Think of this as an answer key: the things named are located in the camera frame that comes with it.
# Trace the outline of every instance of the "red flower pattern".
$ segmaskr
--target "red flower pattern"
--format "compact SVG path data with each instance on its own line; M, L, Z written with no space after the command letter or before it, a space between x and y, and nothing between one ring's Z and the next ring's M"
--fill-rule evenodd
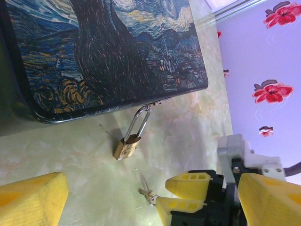
M267 28L271 28L276 25L286 25L296 21L296 17L301 15L301 4L296 2L283 6L267 16L264 23L267 24Z
M228 77L229 76L229 70L224 70L224 77Z
M291 92L293 92L292 86L287 86L279 82L266 85L262 89L256 90L252 96L256 98L255 103L267 100L268 103L273 104L282 102L283 98L288 97Z
M263 137L268 137L270 135L274 135L274 132L272 129L261 129L259 131L259 135Z

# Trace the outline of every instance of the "painted box lid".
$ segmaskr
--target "painted box lid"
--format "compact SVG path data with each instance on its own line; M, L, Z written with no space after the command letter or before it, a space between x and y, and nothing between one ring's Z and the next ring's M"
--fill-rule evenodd
M188 0L1 0L19 87L64 120L206 89Z

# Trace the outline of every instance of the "light green marble surface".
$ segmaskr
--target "light green marble surface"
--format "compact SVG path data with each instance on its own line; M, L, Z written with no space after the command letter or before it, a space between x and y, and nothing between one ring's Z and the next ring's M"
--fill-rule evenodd
M172 197L165 181L188 170L216 169L217 138L232 134L214 17L203 0L190 5L208 89L153 107L138 149L123 161L112 152L137 108L0 137L0 185L62 171L70 193L60 226L162 225L156 208L137 192L142 184L135 169L156 194Z

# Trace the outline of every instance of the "wall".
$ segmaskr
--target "wall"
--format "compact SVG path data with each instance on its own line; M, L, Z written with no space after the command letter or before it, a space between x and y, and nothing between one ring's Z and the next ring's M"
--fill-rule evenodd
M243 134L256 153L280 156L284 167L301 161L301 0L296 1L268 0L217 25L229 70L233 133ZM301 175L287 181L301 184Z

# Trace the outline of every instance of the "keychain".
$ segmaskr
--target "keychain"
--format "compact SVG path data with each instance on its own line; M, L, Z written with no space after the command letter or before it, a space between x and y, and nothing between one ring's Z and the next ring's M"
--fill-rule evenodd
M136 169L136 170L139 173L139 177L140 177L140 180L141 180L141 183L143 186L143 189L139 188L138 192L145 197L145 199L149 202L150 205L156 206L156 198L159 196L155 195L155 193L149 189L149 186L148 186L143 174L138 169Z

